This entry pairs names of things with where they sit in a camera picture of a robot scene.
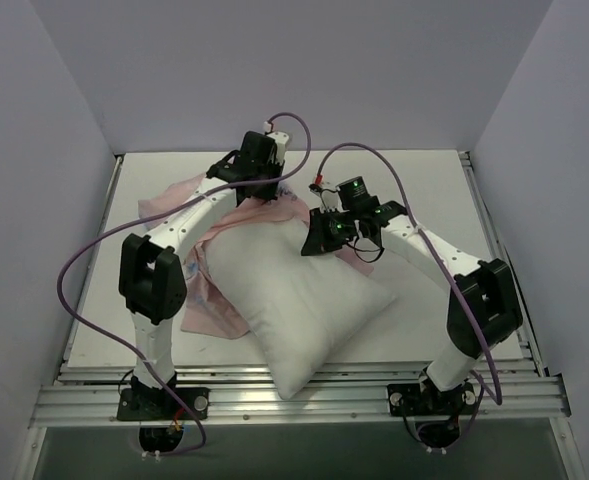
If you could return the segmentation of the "white pillow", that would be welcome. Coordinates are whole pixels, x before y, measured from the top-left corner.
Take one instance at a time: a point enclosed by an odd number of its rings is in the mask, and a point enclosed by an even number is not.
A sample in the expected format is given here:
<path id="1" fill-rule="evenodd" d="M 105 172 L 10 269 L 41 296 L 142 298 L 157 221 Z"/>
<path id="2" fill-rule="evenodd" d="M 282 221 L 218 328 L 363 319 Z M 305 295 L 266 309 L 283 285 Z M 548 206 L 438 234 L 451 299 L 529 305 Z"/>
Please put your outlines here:
<path id="1" fill-rule="evenodd" d="M 214 286 L 256 336 L 283 400 L 395 299 L 334 254 L 302 256 L 306 235 L 298 219 L 244 224 L 205 249 Z"/>

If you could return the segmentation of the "pink and blue printed pillowcase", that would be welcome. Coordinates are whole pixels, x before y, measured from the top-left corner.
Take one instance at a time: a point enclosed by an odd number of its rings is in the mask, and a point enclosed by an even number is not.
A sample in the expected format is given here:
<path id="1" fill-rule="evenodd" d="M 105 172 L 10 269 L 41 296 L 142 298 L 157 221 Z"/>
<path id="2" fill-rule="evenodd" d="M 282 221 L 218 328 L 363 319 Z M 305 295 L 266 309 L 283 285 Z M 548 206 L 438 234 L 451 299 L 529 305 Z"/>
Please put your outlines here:
<path id="1" fill-rule="evenodd" d="M 138 201 L 138 216 L 149 218 L 185 203 L 201 186 L 205 173 L 171 184 L 151 199 Z M 249 325 L 215 286 L 207 272 L 205 250 L 208 242 L 219 233 L 254 223 L 278 223 L 297 219 L 309 226 L 309 207 L 286 182 L 277 188 L 277 198 L 269 202 L 248 199 L 231 214 L 210 228 L 183 260 L 187 298 L 181 323 L 184 332 L 237 339 L 249 332 Z M 357 258 L 354 251 L 343 247 L 335 256 L 365 276 L 374 268 Z"/>

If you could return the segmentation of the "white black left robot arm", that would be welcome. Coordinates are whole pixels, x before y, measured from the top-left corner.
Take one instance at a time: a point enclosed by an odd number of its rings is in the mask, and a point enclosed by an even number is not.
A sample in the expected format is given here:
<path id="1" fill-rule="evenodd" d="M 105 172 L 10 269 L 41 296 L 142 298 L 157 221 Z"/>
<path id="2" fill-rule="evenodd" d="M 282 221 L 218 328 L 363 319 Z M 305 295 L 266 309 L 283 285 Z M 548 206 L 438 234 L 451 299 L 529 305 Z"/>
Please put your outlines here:
<path id="1" fill-rule="evenodd" d="M 248 198 L 276 198 L 290 136 L 245 134 L 240 150 L 213 164 L 188 198 L 196 204 L 167 217 L 144 236 L 130 234 L 121 248 L 119 293 L 132 314 L 139 359 L 131 380 L 140 408 L 153 419 L 176 405 L 173 319 L 187 296 L 182 260 L 205 233 Z"/>

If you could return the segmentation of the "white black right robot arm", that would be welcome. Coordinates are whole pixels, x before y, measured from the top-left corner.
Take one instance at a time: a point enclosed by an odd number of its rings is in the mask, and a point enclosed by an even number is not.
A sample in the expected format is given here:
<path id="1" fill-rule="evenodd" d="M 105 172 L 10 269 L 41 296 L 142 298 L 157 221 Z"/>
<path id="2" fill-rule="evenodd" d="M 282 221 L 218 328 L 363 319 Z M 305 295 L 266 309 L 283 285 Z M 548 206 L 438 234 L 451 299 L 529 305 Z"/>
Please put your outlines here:
<path id="1" fill-rule="evenodd" d="M 424 409 L 443 411 L 478 360 L 489 359 L 492 349 L 523 324 L 510 267 L 451 245 L 419 224 L 407 206 L 380 202 L 360 177 L 337 186 L 316 180 L 309 189 L 320 205 L 309 213 L 302 255 L 336 252 L 366 239 L 381 252 L 404 259 L 447 292 L 448 341 L 426 368 L 417 390 Z"/>

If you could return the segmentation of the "aluminium right side rail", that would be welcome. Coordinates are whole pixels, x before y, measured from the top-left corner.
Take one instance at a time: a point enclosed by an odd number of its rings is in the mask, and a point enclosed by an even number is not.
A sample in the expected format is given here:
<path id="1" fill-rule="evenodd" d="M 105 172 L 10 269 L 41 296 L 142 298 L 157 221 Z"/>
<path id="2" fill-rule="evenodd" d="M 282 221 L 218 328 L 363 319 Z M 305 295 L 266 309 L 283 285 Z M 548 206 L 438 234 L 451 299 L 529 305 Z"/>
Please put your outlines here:
<path id="1" fill-rule="evenodd" d="M 510 267 L 510 269 L 513 269 L 513 265 L 508 257 L 508 252 L 502 240 L 500 239 L 498 229 L 496 228 L 493 222 L 493 219 L 490 215 L 490 212 L 486 206 L 486 203 L 478 187 L 478 183 L 476 181 L 471 161 L 471 154 L 469 151 L 463 151 L 459 152 L 458 156 L 461 166 L 463 168 L 463 173 L 465 175 L 468 187 L 470 188 L 470 192 L 472 194 L 473 202 L 482 225 L 482 230 L 485 235 L 486 242 L 488 243 L 490 254 L 492 257 L 497 257 L 500 260 L 503 260 Z M 522 347 L 523 350 L 526 351 L 526 357 L 533 359 L 534 353 L 532 351 L 532 340 L 530 335 L 530 319 L 527 312 L 527 308 L 523 302 L 522 293 L 517 278 L 515 276 L 515 272 L 512 272 L 512 279 L 515 285 L 517 305 L 523 317 L 523 324 L 517 331 L 519 345 Z"/>

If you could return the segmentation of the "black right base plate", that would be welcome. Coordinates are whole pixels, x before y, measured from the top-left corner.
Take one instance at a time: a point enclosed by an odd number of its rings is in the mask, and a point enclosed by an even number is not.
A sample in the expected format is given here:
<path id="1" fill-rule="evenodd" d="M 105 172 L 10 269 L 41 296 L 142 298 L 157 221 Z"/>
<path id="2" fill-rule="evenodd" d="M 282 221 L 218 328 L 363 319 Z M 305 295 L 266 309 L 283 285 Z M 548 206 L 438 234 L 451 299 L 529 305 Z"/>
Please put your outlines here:
<path id="1" fill-rule="evenodd" d="M 469 382 L 440 391 L 431 382 L 389 384 L 388 405 L 392 416 L 470 415 L 477 396 Z"/>

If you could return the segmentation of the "aluminium front rail frame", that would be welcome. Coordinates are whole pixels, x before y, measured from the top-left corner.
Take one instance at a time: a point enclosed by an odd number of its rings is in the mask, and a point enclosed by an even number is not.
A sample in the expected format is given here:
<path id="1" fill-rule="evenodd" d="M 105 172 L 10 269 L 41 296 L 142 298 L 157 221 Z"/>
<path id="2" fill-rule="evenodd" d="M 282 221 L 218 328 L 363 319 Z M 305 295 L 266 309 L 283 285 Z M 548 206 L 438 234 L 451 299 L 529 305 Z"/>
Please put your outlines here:
<path id="1" fill-rule="evenodd" d="M 540 376 L 531 362 L 508 361 L 499 369 L 503 402 L 484 398 L 478 412 L 470 409 L 461 419 L 528 420 L 549 422 L 564 469 L 571 479 L 585 476 L 571 430 L 570 407 L 560 377 Z M 206 427 L 230 425 L 294 425 L 355 422 L 409 423 L 442 420 L 417 403 L 401 404 L 402 389 L 416 387 L 416 364 L 331 365 L 290 400 L 279 397 L 263 367 L 184 368 L 178 384 L 198 397 L 194 410 Z M 40 453 L 45 435 L 57 428 L 124 427 L 168 428 L 173 412 L 124 420 L 121 412 L 130 405 L 126 389 L 118 384 L 119 373 L 64 370 L 52 386 L 42 388 L 29 421 L 25 462 Z"/>

